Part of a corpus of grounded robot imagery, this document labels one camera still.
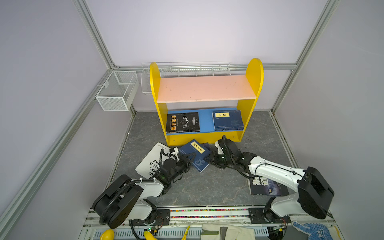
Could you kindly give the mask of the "blue book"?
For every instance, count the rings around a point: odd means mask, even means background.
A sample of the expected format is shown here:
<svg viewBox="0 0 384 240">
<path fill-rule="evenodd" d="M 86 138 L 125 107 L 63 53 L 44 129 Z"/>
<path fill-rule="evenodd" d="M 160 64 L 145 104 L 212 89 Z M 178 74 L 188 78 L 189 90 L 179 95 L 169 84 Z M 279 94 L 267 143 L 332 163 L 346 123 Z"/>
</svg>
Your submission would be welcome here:
<svg viewBox="0 0 384 240">
<path fill-rule="evenodd" d="M 239 110 L 213 111 L 214 128 L 217 132 L 242 131 L 244 123 Z"/>
<path fill-rule="evenodd" d="M 199 143 L 193 139 L 189 143 L 179 148 L 182 155 L 188 157 L 192 161 L 192 165 L 201 173 L 209 165 L 209 160 L 205 160 L 210 153 L 210 146 L 208 143 Z"/>
</svg>

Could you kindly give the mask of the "black book yellow title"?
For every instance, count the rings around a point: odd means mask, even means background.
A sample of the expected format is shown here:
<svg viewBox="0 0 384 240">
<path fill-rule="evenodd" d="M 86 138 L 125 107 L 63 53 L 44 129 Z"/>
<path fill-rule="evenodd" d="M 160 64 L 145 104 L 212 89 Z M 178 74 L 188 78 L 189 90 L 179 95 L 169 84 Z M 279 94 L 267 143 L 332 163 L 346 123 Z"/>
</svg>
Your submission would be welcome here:
<svg viewBox="0 0 384 240">
<path fill-rule="evenodd" d="M 200 131 L 199 113 L 178 113 L 167 115 L 167 134 L 194 133 Z"/>
</svg>

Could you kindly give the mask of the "dark book white characters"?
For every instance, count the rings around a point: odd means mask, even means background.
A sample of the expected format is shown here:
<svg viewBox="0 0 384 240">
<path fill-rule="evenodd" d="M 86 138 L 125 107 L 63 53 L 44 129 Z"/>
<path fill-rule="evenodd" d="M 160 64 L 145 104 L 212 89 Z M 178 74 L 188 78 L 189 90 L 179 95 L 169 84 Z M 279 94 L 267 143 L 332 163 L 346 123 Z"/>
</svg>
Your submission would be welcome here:
<svg viewBox="0 0 384 240">
<path fill-rule="evenodd" d="M 249 179 L 249 187 L 251 195 L 287 196 L 289 194 L 286 186 L 265 177 Z"/>
</svg>

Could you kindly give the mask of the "blue book dotted circle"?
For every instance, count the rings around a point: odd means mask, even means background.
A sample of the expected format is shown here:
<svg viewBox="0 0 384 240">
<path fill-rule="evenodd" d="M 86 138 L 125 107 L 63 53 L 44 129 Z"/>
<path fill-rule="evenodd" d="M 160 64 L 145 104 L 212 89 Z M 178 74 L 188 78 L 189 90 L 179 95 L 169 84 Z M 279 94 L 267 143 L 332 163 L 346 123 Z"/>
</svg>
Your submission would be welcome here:
<svg viewBox="0 0 384 240">
<path fill-rule="evenodd" d="M 209 151 L 211 150 L 210 149 L 210 144 L 208 144 L 208 143 L 203 143 L 202 146 L 204 146 Z"/>
</svg>

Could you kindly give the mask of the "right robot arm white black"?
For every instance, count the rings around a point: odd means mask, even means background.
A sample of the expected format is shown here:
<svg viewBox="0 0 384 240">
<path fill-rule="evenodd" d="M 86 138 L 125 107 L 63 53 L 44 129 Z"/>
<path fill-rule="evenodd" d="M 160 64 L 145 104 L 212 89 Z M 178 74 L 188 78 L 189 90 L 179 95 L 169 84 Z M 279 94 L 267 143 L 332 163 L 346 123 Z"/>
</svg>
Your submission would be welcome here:
<svg viewBox="0 0 384 240">
<path fill-rule="evenodd" d="M 320 220 L 331 216 L 329 208 L 335 192 L 316 168 L 292 168 L 253 153 L 243 153 L 225 136 L 216 141 L 215 146 L 217 152 L 209 157 L 210 164 L 215 167 L 233 169 L 251 180 L 264 177 L 294 191 L 291 195 L 268 200 L 262 211 L 266 222 L 272 223 L 289 215 L 308 214 Z"/>
</svg>

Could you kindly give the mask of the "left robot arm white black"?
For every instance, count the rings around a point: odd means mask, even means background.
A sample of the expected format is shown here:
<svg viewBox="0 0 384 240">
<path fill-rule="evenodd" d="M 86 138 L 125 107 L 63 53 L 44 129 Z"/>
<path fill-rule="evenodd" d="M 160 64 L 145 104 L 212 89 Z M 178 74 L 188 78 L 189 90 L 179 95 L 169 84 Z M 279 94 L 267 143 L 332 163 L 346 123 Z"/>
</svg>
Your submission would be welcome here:
<svg viewBox="0 0 384 240">
<path fill-rule="evenodd" d="M 165 195 L 190 170 L 196 157 L 195 153 L 182 154 L 177 150 L 172 149 L 168 154 L 160 150 L 159 168 L 149 179 L 133 180 L 121 175 L 104 190 L 92 205 L 100 217 L 99 224 L 115 229 L 125 220 L 154 223 L 158 208 L 148 198 Z"/>
</svg>

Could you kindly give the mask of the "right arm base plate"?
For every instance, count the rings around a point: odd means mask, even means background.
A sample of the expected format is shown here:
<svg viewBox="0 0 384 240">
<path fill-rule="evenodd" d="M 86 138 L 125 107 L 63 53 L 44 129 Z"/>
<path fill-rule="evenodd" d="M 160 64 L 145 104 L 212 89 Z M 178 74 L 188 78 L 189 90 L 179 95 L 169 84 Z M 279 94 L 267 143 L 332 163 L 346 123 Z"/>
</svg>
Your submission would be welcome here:
<svg viewBox="0 0 384 240">
<path fill-rule="evenodd" d="M 267 210 L 265 213 L 264 208 L 248 208 L 249 218 L 252 224 L 289 224 L 291 219 L 289 216 L 280 217 Z"/>
</svg>

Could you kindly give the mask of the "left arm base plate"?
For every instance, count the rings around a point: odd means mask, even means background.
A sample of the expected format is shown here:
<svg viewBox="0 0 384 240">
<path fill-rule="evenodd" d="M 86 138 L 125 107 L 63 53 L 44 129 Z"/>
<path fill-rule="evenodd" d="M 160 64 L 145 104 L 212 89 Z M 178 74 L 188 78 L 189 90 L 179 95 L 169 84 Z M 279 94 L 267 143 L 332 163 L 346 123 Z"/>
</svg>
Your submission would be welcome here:
<svg viewBox="0 0 384 240">
<path fill-rule="evenodd" d="M 170 209 L 157 209 L 150 213 L 145 220 L 132 220 L 133 226 L 168 226 L 171 220 Z"/>
</svg>

